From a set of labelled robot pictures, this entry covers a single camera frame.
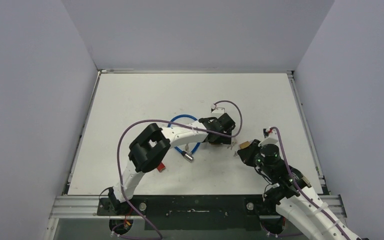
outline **white cable tie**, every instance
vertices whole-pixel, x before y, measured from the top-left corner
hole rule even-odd
[[[324,231],[321,231],[321,234],[323,235],[323,234],[325,234],[325,233],[327,233],[327,232],[329,232],[329,230],[331,230],[331,229],[333,229],[333,228],[335,228],[337,225],[338,225],[338,223],[340,222],[341,220],[336,220],[334,223],[333,223],[333,225],[332,226],[330,226],[328,229],[326,229],[326,230],[324,230]]]
[[[308,214],[308,216],[315,216],[316,214],[320,213],[322,210],[325,210],[329,207],[329,204],[326,202],[323,202],[319,208],[317,208],[315,211],[313,211],[311,214]]]

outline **white wall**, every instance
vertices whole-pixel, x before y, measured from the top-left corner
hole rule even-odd
[[[99,69],[294,70],[333,0],[62,0]]]
[[[349,227],[384,239],[384,1],[336,0],[295,78]]]
[[[59,0],[0,0],[0,240],[43,237],[96,75]]]

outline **red object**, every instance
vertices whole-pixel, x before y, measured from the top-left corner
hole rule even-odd
[[[164,166],[163,163],[160,163],[160,164],[156,167],[156,169],[158,170],[158,172],[161,173],[164,169],[166,169],[166,166]]]
[[[130,214],[132,214],[133,212],[133,208],[130,208],[130,211],[128,212],[128,214],[124,215],[124,226],[126,225],[126,222],[127,222],[127,216],[130,216]]]

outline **bolt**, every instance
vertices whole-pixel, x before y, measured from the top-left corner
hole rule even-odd
[[[141,203],[139,204],[139,210],[141,210],[141,211],[145,211],[145,209],[147,209],[147,205],[146,205],[146,203],[141,202]]]
[[[248,203],[246,204],[246,209],[248,209],[249,211],[254,210],[254,203],[252,203],[252,202],[248,202]]]

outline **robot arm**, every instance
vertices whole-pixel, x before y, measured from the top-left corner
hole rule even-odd
[[[273,187],[263,195],[264,206],[288,219],[311,240],[360,240],[321,200],[308,179],[281,159],[273,140],[277,133],[264,132],[263,141],[254,140],[237,152],[244,164],[259,168],[272,181]]]
[[[190,128],[158,127],[156,123],[152,123],[130,144],[128,155],[130,161],[122,173],[123,189],[128,200],[132,199],[135,189],[145,173],[157,168],[168,150],[188,143],[231,144],[232,142],[231,138],[194,129],[207,129],[232,135],[235,122],[227,113],[224,113],[219,118],[201,118],[187,126]],[[126,201],[121,187],[121,183],[118,182],[109,190],[108,197],[115,210]]]

